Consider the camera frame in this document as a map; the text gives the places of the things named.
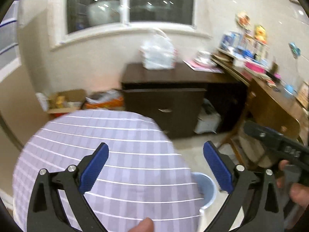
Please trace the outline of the person right hand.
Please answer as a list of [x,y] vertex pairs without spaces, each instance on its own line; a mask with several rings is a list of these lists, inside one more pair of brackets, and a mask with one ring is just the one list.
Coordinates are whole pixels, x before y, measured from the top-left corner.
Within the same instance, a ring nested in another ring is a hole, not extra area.
[[[279,170],[283,171],[286,165],[289,165],[289,161],[282,160],[279,163]],[[284,187],[284,177],[279,177],[277,179],[278,188]],[[301,206],[303,209],[307,209],[309,203],[309,192],[308,186],[301,185],[299,183],[293,183],[290,188],[290,198],[297,205]]]

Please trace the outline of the person left hand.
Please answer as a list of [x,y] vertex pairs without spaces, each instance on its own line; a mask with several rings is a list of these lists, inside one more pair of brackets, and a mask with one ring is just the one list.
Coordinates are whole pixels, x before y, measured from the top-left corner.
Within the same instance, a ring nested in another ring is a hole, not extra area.
[[149,217],[142,220],[137,226],[129,230],[129,232],[154,232],[154,222]]

